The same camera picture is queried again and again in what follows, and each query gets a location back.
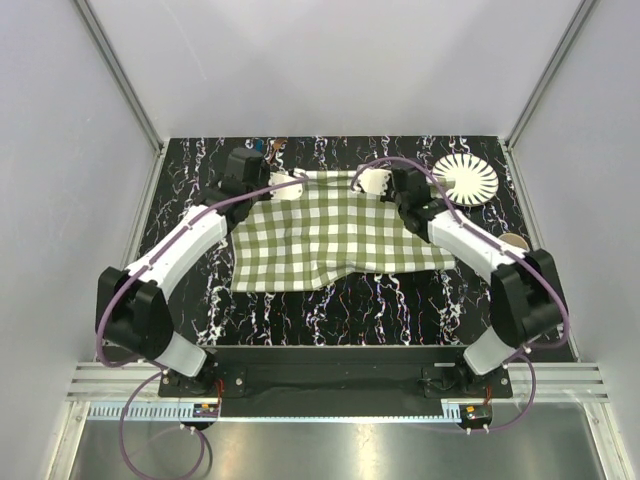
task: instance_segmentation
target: striped plate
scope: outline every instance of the striped plate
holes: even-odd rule
[[[496,171],[487,162],[469,153],[455,153],[442,157],[433,167],[433,173],[455,180],[455,187],[450,189],[447,195],[456,205],[483,205],[498,191]]]

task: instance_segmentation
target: gingham fabric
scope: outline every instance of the gingham fabric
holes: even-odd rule
[[[355,172],[306,173],[300,198],[257,202],[233,230],[233,291],[316,290],[351,272],[455,267],[449,252],[404,228],[393,203],[352,191]]]

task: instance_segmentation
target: marble tabletop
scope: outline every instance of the marble tabletop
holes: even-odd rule
[[[257,140],[172,139],[140,253],[178,223],[233,148],[253,147]],[[273,138],[260,140],[266,146]],[[489,162],[500,181],[493,200],[465,213],[496,236],[514,232],[528,241],[496,137],[297,137],[288,139],[277,161],[287,169],[353,170],[384,156],[417,158],[433,166],[445,155],[462,152]],[[228,239],[196,263],[169,300],[177,330],[199,345],[469,344],[490,323],[488,286],[460,262],[447,271],[354,273],[320,290],[286,293],[231,292],[233,264]],[[566,351],[560,357],[566,358]]]

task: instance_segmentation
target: metal floor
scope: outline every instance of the metal floor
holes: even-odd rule
[[[496,405],[494,425],[518,413]],[[134,452],[168,428],[128,422]],[[538,404],[511,430],[443,434],[420,425],[219,423],[206,431],[212,464],[194,479],[603,479],[587,419],[579,405]],[[172,432],[133,456],[147,475],[172,478],[193,466],[198,441]],[[75,480],[136,478],[120,458],[115,421],[88,421],[71,475]]]

